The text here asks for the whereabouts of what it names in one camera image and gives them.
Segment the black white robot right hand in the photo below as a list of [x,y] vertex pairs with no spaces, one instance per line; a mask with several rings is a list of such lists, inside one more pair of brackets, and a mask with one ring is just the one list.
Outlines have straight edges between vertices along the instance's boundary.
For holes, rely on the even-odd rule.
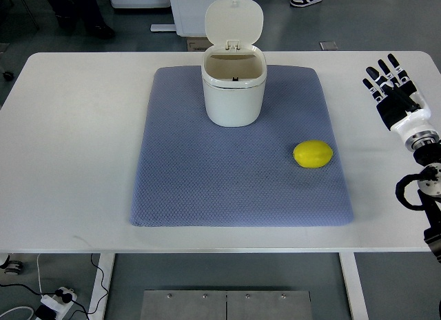
[[431,116],[431,111],[394,54],[387,55],[388,61],[378,60],[378,69],[366,68],[367,78],[362,83],[376,101],[376,109],[388,130],[397,127],[418,114],[424,119]]

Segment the black silver robot right arm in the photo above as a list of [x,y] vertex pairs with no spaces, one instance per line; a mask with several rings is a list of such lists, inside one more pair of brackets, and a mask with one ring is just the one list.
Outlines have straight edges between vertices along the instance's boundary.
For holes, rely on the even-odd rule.
[[[436,259],[440,260],[440,136],[429,122],[431,114],[426,109],[409,113],[394,123],[390,131],[397,133],[407,150],[422,170],[408,174],[396,184],[396,198],[407,209],[424,212],[429,228],[424,231],[424,242]],[[419,204],[410,203],[406,187],[415,182],[418,186]]]

